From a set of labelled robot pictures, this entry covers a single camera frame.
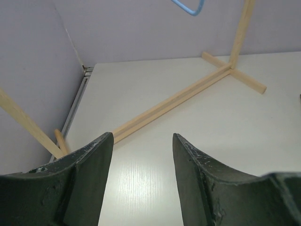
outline white table surface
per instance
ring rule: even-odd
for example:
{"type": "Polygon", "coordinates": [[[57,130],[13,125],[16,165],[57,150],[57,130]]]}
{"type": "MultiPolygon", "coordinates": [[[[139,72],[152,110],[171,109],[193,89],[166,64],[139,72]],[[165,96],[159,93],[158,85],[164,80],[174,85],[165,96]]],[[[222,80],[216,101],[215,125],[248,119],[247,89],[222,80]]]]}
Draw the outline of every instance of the white table surface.
{"type": "MultiPolygon", "coordinates": [[[[66,141],[75,151],[215,69],[201,58],[97,64],[66,141]]],[[[99,225],[183,225],[173,133],[249,174],[301,171],[301,52],[241,56],[238,69],[266,93],[227,76],[114,146],[99,225]]]]}

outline wooden stick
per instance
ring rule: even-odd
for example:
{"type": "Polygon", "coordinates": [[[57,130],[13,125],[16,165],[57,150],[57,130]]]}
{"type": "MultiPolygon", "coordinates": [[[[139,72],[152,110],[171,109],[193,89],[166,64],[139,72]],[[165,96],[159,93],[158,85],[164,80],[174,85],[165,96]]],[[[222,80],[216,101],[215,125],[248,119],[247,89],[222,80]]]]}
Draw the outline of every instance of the wooden stick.
{"type": "Polygon", "coordinates": [[[58,145],[60,146],[60,149],[62,150],[63,154],[68,155],[70,153],[69,148],[63,138],[62,133],[58,129],[55,129],[55,137],[56,137],[58,145]]]}
{"type": "Polygon", "coordinates": [[[63,156],[63,153],[55,143],[52,142],[37,124],[1,88],[0,106],[57,159],[63,156]]]}
{"type": "Polygon", "coordinates": [[[236,31],[236,36],[234,39],[233,48],[231,51],[229,62],[232,63],[231,68],[235,69],[238,56],[241,50],[241,47],[244,43],[244,39],[246,36],[246,31],[249,26],[249,22],[252,16],[252,11],[254,8],[255,0],[245,0],[244,7],[241,13],[240,21],[238,23],[238,28],[236,31]]]}
{"type": "MultiPolygon", "coordinates": [[[[219,60],[218,58],[210,55],[209,53],[203,52],[202,53],[202,58],[206,61],[208,61],[209,63],[217,66],[217,67],[221,67],[223,65],[226,64],[226,62],[219,60]]],[[[246,73],[243,73],[237,69],[230,69],[231,75],[236,78],[237,80],[240,80],[241,82],[243,82],[245,85],[247,85],[248,87],[256,90],[257,92],[259,92],[260,94],[263,94],[265,92],[265,90],[267,89],[267,87],[265,85],[263,85],[262,83],[256,81],[255,79],[253,79],[252,77],[250,77],[249,75],[247,75],[246,73]]]]}
{"type": "Polygon", "coordinates": [[[199,92],[205,90],[209,86],[213,85],[214,83],[218,82],[222,78],[226,77],[230,74],[230,71],[225,69],[229,68],[230,64],[227,64],[227,67],[223,67],[223,70],[219,69],[218,71],[214,72],[215,74],[218,74],[218,76],[215,76],[213,79],[206,81],[205,83],[201,83],[200,86],[196,85],[194,89],[191,89],[190,92],[186,93],[184,96],[181,96],[180,98],[174,97],[172,101],[169,101],[169,104],[165,105],[164,107],[160,108],[158,111],[153,111],[151,113],[147,114],[147,117],[144,117],[143,120],[139,121],[137,124],[134,124],[131,128],[124,131],[123,133],[119,134],[118,136],[114,137],[114,143],[116,144],[120,140],[126,138],[127,136],[131,135],[132,133],[136,132],[137,130],[141,129],[145,125],[149,124],[150,122],[154,121],[155,119],[159,118],[160,116],[164,115],[165,113],[169,112],[170,110],[174,109],[178,105],[182,104],[186,100],[190,99],[191,97],[195,96],[199,92]]]}
{"type": "Polygon", "coordinates": [[[196,87],[206,84],[208,81],[210,81],[211,79],[213,79],[214,77],[218,76],[219,74],[223,73],[224,71],[228,70],[230,68],[231,64],[225,64],[223,65],[221,68],[219,68],[218,70],[216,70],[215,72],[207,75],[206,77],[198,80],[197,82],[195,82],[194,84],[188,86],[187,88],[177,92],[176,94],[174,94],[173,96],[171,96],[170,98],[162,101],[161,103],[159,103],[158,105],[152,107],[151,109],[145,111],[144,113],[136,116],[135,118],[133,118],[132,120],[128,121],[127,123],[121,125],[120,127],[118,127],[117,129],[115,129],[113,131],[113,135],[114,137],[119,136],[120,134],[122,134],[123,132],[127,131],[128,129],[130,129],[131,127],[133,127],[135,124],[138,124],[140,122],[142,122],[143,120],[149,118],[150,115],[161,111],[162,109],[164,109],[165,107],[167,107],[168,105],[171,104],[171,102],[174,102],[180,98],[182,98],[183,96],[187,95],[188,93],[190,93],[193,89],[195,89],[196,87]]]}

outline lavender wall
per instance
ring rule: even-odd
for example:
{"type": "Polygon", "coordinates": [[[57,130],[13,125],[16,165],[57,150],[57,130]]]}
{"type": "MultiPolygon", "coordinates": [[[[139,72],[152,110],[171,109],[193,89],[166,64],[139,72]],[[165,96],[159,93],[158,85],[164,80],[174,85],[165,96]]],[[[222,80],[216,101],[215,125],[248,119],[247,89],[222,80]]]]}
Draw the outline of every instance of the lavender wall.
{"type": "MultiPolygon", "coordinates": [[[[84,63],[227,55],[243,0],[206,0],[192,17],[171,0],[54,0],[84,63]]],[[[198,0],[181,0],[196,8],[198,0]]],[[[301,1],[257,0],[242,53],[301,50],[301,1]]]]}
{"type": "MultiPolygon", "coordinates": [[[[52,0],[0,1],[0,86],[54,140],[82,69],[52,0]]],[[[27,171],[50,154],[0,108],[0,174],[27,171]]]]}

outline blue plastic hook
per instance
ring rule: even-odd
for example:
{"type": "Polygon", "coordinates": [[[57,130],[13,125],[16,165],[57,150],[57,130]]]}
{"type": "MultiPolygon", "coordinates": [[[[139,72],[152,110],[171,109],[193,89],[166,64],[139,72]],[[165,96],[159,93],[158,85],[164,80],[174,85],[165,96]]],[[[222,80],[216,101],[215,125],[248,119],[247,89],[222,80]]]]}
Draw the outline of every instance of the blue plastic hook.
{"type": "Polygon", "coordinates": [[[183,9],[185,12],[189,13],[192,16],[197,16],[200,11],[203,8],[204,2],[205,0],[199,0],[199,5],[198,5],[198,9],[196,11],[191,10],[190,8],[188,8],[187,6],[185,6],[183,3],[179,2],[178,0],[171,0],[173,1],[175,4],[177,4],[181,9],[183,9]]]}

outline wooden crossbar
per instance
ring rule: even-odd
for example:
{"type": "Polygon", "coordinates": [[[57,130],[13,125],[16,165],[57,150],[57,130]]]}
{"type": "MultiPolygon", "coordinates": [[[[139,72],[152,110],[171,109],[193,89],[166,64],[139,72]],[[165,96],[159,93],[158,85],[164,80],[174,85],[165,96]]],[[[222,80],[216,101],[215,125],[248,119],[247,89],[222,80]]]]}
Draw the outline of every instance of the wooden crossbar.
{"type": "Polygon", "coordinates": [[[55,143],[53,143],[38,125],[1,88],[0,106],[57,159],[63,157],[62,151],[55,143]]]}
{"type": "Polygon", "coordinates": [[[249,26],[249,22],[252,16],[253,8],[255,5],[255,0],[245,0],[243,11],[241,13],[241,17],[238,23],[238,28],[236,30],[236,35],[233,43],[233,48],[231,51],[229,62],[232,63],[231,68],[235,69],[240,50],[243,46],[246,31],[249,26]]]}
{"type": "Polygon", "coordinates": [[[137,117],[133,118],[132,120],[118,127],[113,131],[114,143],[117,143],[120,140],[126,138],[127,136],[141,129],[143,126],[149,124],[150,122],[154,121],[158,117],[164,115],[165,113],[169,112],[170,110],[177,107],[181,103],[190,99],[197,93],[203,91],[204,89],[213,85],[220,79],[229,75],[230,67],[231,67],[231,63],[223,65],[215,72],[210,73],[206,77],[198,80],[197,82],[193,83],[187,88],[177,92],[170,98],[162,101],[158,105],[152,107],[151,109],[145,111],[144,113],[138,115],[137,117]]]}
{"type": "Polygon", "coordinates": [[[68,155],[70,153],[69,148],[64,140],[62,133],[58,129],[55,129],[55,137],[63,154],[68,155]]]}

